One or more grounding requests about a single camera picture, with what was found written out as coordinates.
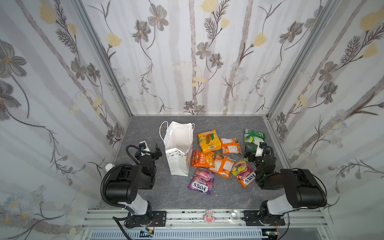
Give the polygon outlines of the white cartoon paper bag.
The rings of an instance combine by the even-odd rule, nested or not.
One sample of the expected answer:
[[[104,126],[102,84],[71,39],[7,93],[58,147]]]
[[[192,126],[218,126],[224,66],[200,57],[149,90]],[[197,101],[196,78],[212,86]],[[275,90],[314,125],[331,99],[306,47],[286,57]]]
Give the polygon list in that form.
[[[165,154],[171,175],[187,177],[193,155],[195,124],[168,123],[159,127],[159,135],[165,145]]]

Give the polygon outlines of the yellow mango candy bag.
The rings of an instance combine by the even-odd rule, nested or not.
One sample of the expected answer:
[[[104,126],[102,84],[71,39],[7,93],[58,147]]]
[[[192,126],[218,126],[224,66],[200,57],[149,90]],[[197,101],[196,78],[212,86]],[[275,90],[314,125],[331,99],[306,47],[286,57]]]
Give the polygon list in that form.
[[[216,130],[198,134],[199,145],[204,153],[220,150],[222,143],[218,138]]]

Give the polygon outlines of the purple Fox's candy bag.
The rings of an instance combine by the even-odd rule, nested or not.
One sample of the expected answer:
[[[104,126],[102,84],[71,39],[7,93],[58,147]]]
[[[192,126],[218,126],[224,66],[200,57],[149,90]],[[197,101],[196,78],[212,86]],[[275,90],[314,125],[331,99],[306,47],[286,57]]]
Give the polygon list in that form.
[[[198,167],[195,175],[188,185],[188,189],[210,195],[214,180],[215,175],[213,172],[206,168]]]

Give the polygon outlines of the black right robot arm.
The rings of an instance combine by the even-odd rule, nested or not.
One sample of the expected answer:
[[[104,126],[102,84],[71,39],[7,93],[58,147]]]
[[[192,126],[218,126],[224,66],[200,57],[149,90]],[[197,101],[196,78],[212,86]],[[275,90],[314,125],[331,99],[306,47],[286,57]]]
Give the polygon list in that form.
[[[300,209],[317,209],[327,204],[327,190],[307,169],[280,169],[271,146],[261,149],[246,146],[245,158],[255,164],[253,180],[262,190],[280,190],[285,193],[273,200],[263,201],[259,210],[244,211],[243,220],[250,226],[285,226],[284,216]]]

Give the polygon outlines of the orange green Fox's candy bag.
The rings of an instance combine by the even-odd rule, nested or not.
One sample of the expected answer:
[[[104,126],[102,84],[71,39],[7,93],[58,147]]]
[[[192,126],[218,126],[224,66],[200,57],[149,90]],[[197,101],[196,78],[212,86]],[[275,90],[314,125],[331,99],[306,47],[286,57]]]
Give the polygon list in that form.
[[[232,174],[246,188],[256,179],[256,173],[249,165],[248,159],[237,161],[232,167]]]

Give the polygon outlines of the green snack packet lower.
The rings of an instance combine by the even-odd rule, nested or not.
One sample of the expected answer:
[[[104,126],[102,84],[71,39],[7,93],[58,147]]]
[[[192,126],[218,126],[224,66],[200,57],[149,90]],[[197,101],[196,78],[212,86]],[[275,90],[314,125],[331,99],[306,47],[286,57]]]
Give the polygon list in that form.
[[[258,146],[256,145],[245,145],[245,152],[246,153],[256,153],[258,150]]]

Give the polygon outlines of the green snack packet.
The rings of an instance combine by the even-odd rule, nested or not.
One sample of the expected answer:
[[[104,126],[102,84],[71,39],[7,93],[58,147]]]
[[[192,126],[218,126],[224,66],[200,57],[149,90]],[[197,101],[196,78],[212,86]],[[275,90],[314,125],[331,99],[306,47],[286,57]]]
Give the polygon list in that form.
[[[244,130],[244,142],[254,145],[259,145],[260,142],[265,141],[265,134],[262,132],[245,129]]]
[[[256,145],[245,145],[245,152],[246,153],[256,153],[258,150],[258,146]]]

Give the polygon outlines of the green snack packet upper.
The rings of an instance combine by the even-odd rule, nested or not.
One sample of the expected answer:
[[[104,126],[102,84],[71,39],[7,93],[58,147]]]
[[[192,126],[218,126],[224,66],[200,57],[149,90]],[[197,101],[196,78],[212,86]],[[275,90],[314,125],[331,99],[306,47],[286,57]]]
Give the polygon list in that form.
[[[254,145],[259,145],[260,142],[265,141],[265,134],[262,132],[245,129],[244,130],[244,142]]]

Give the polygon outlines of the orange snack packet back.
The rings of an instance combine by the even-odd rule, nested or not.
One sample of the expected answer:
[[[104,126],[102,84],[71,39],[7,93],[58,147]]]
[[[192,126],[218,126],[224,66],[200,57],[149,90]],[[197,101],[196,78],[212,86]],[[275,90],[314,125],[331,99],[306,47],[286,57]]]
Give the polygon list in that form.
[[[243,150],[238,138],[220,138],[222,144],[222,154],[242,154]]]

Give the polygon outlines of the orange white snack packet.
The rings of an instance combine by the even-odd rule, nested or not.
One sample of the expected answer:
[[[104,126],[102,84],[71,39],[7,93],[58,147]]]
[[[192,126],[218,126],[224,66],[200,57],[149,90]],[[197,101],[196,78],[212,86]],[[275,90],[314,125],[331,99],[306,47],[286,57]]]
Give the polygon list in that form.
[[[214,166],[208,168],[208,170],[229,179],[235,162],[232,158],[217,153],[214,159]]]

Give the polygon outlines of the white cup at left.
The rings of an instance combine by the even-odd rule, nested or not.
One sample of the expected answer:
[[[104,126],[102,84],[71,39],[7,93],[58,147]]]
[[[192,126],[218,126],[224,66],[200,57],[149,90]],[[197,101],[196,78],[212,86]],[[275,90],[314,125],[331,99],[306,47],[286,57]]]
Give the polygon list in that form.
[[[115,166],[115,165],[113,165],[113,164],[107,164],[107,165],[105,166],[105,170],[106,170],[106,172],[109,172],[114,166]]]

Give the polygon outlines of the orange red snack packet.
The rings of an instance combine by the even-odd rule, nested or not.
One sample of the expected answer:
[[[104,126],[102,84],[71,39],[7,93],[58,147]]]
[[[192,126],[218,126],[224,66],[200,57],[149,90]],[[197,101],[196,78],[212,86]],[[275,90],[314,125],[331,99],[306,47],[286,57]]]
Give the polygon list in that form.
[[[203,151],[194,150],[192,166],[202,168],[213,168],[215,166],[214,157],[214,152],[204,153]]]

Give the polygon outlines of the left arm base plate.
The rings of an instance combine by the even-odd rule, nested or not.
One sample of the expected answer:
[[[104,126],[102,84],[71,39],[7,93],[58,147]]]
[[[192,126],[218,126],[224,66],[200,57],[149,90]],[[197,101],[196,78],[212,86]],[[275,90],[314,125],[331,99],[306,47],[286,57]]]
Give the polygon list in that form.
[[[166,220],[166,211],[152,211],[142,216],[131,216],[124,221],[124,226],[128,229],[134,227],[165,227]]]

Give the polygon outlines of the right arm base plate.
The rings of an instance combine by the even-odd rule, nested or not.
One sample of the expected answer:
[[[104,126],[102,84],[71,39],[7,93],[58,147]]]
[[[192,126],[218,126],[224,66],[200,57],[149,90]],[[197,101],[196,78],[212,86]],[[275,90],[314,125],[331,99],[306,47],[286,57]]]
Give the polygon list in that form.
[[[285,226],[286,222],[281,215],[271,215],[269,212],[261,211],[243,211],[244,216],[241,218],[246,222],[248,227],[278,227]]]

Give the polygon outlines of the aluminium front rail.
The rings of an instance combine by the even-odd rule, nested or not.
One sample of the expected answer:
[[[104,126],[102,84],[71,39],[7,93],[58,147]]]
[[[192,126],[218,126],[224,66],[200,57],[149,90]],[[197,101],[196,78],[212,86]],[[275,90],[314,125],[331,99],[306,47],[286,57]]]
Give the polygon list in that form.
[[[159,212],[166,212],[162,217]],[[155,229],[240,229],[240,228],[327,228],[320,210],[299,210],[285,214],[277,223],[262,224],[256,209],[156,209]]]

